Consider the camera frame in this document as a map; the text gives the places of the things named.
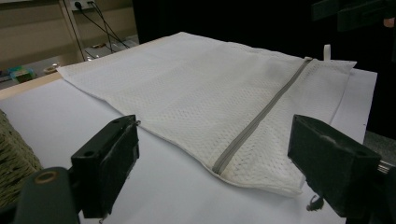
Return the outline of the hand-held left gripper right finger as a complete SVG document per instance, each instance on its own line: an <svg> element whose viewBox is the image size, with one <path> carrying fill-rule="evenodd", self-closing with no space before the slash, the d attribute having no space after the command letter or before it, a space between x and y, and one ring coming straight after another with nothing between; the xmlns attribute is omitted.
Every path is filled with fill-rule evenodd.
<svg viewBox="0 0 396 224"><path fill-rule="evenodd" d="M338 216L364 216L379 154L319 119L295 115L288 157Z"/></svg>

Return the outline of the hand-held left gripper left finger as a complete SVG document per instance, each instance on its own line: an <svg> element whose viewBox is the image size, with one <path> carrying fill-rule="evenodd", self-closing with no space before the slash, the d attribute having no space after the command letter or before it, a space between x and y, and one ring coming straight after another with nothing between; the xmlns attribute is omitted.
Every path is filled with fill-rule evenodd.
<svg viewBox="0 0 396 224"><path fill-rule="evenodd" d="M139 159L135 115L113 119L72 157L78 208L85 218L106 218Z"/></svg>

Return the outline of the green woven basket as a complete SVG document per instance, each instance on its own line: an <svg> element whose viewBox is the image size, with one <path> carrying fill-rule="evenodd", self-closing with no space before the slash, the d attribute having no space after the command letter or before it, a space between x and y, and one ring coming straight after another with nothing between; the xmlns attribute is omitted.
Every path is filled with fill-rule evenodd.
<svg viewBox="0 0 396 224"><path fill-rule="evenodd" d="M16 202L27 177L42 169L38 157L0 109L0 208Z"/></svg>

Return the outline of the white cloth sheet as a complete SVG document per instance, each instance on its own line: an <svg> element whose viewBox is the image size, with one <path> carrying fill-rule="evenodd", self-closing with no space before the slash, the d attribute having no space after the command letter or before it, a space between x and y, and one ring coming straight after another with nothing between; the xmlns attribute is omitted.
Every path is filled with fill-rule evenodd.
<svg viewBox="0 0 396 224"><path fill-rule="evenodd" d="M293 117L331 123L354 65L178 33L59 72L221 180L295 197Z"/></svg>

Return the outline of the blue green floor object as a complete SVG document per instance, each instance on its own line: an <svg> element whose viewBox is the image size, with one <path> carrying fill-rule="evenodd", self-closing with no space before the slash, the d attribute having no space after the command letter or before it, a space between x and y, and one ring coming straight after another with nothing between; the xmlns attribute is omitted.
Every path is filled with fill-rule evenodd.
<svg viewBox="0 0 396 224"><path fill-rule="evenodd" d="M24 68L22 66L9 68L8 72L10 77L18 83L30 81L35 78L35 73L32 69Z"/></svg>

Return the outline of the beige wooden desk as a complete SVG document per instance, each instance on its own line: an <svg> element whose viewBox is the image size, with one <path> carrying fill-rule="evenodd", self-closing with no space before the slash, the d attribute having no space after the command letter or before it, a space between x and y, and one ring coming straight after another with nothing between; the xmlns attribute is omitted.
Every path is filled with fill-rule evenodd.
<svg viewBox="0 0 396 224"><path fill-rule="evenodd" d="M97 9L74 11L82 0L0 0L0 69L59 56L83 60L84 49L106 41L107 22L124 38L137 33L132 0L92 0Z"/></svg>

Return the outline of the white power strip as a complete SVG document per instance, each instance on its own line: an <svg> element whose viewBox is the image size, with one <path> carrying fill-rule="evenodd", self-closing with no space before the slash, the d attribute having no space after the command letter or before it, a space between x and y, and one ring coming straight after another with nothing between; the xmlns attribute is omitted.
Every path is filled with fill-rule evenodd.
<svg viewBox="0 0 396 224"><path fill-rule="evenodd" d="M93 8L94 4L95 4L94 0L74 0L71 3L71 7L73 10L84 10L84 9Z"/></svg>

